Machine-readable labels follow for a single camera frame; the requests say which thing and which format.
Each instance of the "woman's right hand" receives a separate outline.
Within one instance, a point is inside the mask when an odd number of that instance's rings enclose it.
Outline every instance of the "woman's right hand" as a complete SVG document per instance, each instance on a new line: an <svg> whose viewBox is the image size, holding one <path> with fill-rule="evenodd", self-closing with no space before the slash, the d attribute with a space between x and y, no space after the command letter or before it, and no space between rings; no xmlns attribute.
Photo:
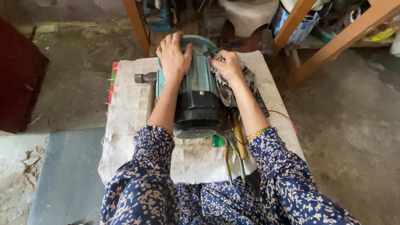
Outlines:
<svg viewBox="0 0 400 225"><path fill-rule="evenodd" d="M210 62L214 68L217 68L222 76L228 81L229 86L244 80L240 61L236 52L222 50Z"/></svg>

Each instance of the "floral print sleeve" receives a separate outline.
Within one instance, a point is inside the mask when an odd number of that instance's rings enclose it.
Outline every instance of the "floral print sleeve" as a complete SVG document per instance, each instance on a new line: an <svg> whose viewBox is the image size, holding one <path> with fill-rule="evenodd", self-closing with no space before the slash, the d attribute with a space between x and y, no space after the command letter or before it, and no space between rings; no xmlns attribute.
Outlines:
<svg viewBox="0 0 400 225"><path fill-rule="evenodd" d="M325 197L307 163L288 151L276 128L269 128L248 147L261 174L261 203L271 224L359 224Z"/></svg>
<svg viewBox="0 0 400 225"><path fill-rule="evenodd" d="M317 189L306 162L286 149L276 128L248 146L262 178L260 197L240 178L233 185L175 186L171 135L146 126L135 140L132 160L106 187L100 224L359 224Z"/></svg>
<svg viewBox="0 0 400 225"><path fill-rule="evenodd" d="M177 223L178 194L170 178L173 138L163 128L145 126L135 141L132 160L106 187L100 224Z"/></svg>

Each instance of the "hand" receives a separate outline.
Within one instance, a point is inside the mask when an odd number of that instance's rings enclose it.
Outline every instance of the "hand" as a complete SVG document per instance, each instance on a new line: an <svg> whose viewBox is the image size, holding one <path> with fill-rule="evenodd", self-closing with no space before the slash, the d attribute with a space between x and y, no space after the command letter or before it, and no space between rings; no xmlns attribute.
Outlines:
<svg viewBox="0 0 400 225"><path fill-rule="evenodd" d="M214 68L217 68L222 76L228 81L229 86L244 80L236 52L222 50L210 63Z"/></svg>
<svg viewBox="0 0 400 225"><path fill-rule="evenodd" d="M165 81L181 82L189 71L192 61L192 43L188 44L183 54L180 50L182 32L169 34L157 47L157 56L160 58Z"/></svg>

